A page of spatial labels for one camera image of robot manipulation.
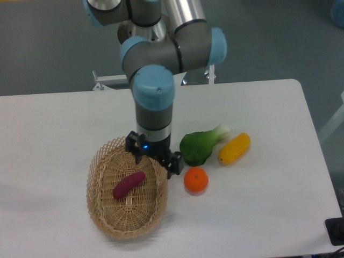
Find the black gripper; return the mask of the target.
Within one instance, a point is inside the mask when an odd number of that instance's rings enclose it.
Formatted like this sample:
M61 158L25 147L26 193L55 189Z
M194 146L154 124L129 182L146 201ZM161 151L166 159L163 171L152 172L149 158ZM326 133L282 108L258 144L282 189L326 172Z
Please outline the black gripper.
M161 141L148 141L144 134L131 131L125 138L125 151L131 153L136 164L139 164L143 156L157 161L167 171L167 179L173 175L179 175L184 168L184 160L181 152L170 151L170 135Z

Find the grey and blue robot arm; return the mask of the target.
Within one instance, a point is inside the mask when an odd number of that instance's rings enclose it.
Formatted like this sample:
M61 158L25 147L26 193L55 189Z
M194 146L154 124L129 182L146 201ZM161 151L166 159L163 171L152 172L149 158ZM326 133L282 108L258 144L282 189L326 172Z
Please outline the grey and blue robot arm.
M223 31L211 27L200 1L84 1L97 26L120 24L120 63L135 102L137 130L125 149L136 163L156 160L168 176L183 169L180 152L170 150L174 76L224 61Z

